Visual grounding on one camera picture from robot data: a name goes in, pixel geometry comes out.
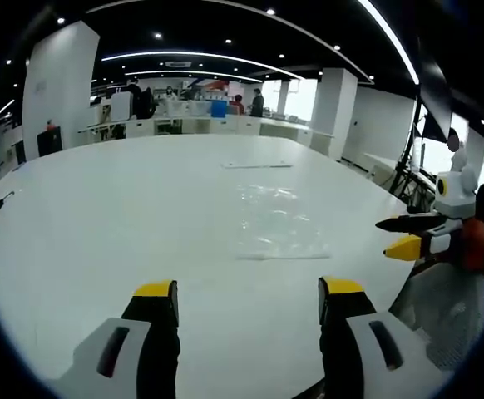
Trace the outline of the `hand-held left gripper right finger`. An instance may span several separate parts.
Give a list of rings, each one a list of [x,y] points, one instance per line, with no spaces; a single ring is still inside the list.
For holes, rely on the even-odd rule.
[[[319,324],[325,398],[429,397],[424,341],[359,283],[319,278]]]

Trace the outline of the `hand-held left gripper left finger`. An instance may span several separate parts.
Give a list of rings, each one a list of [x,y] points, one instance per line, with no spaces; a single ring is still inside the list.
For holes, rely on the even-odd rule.
[[[60,398],[175,398],[180,355],[175,280],[140,286],[74,350],[57,379]]]

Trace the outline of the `person's right hand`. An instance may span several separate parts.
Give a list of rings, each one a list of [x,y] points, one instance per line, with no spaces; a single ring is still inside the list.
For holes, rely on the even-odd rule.
[[[462,226],[462,266],[473,273],[484,274],[484,205],[479,216],[468,219]]]

